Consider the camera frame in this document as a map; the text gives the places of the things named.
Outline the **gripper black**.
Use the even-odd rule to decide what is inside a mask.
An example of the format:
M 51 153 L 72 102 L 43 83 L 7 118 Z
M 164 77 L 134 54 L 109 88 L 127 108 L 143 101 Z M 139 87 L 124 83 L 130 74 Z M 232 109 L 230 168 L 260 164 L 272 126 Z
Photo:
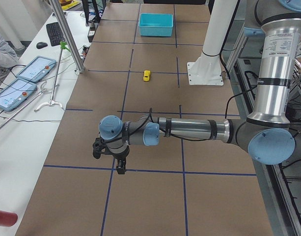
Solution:
M 122 146 L 120 148 L 114 149 L 109 148 L 113 157 L 117 159 L 116 170 L 118 174 L 124 174 L 126 172 L 126 157 L 129 155 L 129 146 Z

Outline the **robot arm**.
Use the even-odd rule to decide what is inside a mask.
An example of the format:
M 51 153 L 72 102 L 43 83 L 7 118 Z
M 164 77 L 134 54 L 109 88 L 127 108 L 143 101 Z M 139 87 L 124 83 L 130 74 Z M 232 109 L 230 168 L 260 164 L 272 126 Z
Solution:
M 117 172 L 124 174 L 130 145 L 156 146 L 161 135 L 234 144 L 265 165 L 282 163 L 300 151 L 285 113 L 301 35 L 301 0 L 249 0 L 245 22 L 248 28 L 261 29 L 265 34 L 255 105 L 245 120 L 145 115 L 136 122 L 123 122 L 110 115 L 99 123 L 93 156 L 112 155 L 117 160 Z

